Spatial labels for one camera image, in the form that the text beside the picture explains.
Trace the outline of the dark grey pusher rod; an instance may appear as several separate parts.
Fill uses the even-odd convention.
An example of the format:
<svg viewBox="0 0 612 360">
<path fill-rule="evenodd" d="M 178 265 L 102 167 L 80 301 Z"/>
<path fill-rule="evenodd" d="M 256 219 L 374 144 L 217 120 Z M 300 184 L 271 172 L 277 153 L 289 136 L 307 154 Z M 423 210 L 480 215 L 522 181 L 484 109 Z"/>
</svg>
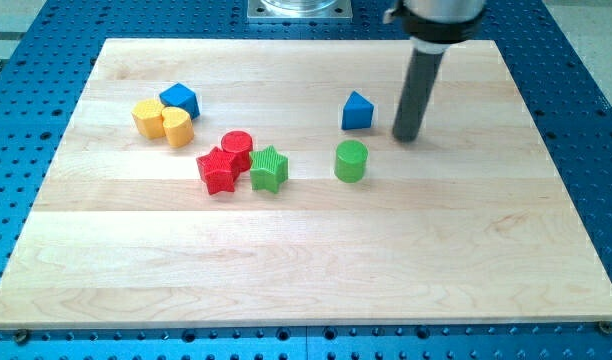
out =
<svg viewBox="0 0 612 360">
<path fill-rule="evenodd" d="M 392 127 L 399 142 L 417 138 L 444 52 L 444 46 L 413 49 Z"/>
</svg>

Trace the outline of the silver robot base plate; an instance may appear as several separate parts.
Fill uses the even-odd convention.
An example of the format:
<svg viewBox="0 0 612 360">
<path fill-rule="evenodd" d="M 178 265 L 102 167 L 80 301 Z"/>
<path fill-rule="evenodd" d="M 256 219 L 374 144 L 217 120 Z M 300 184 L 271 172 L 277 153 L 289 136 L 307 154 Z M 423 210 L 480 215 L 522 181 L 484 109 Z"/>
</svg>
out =
<svg viewBox="0 0 612 360">
<path fill-rule="evenodd" d="M 252 21 L 353 18 L 351 0 L 248 0 L 247 19 Z"/>
</svg>

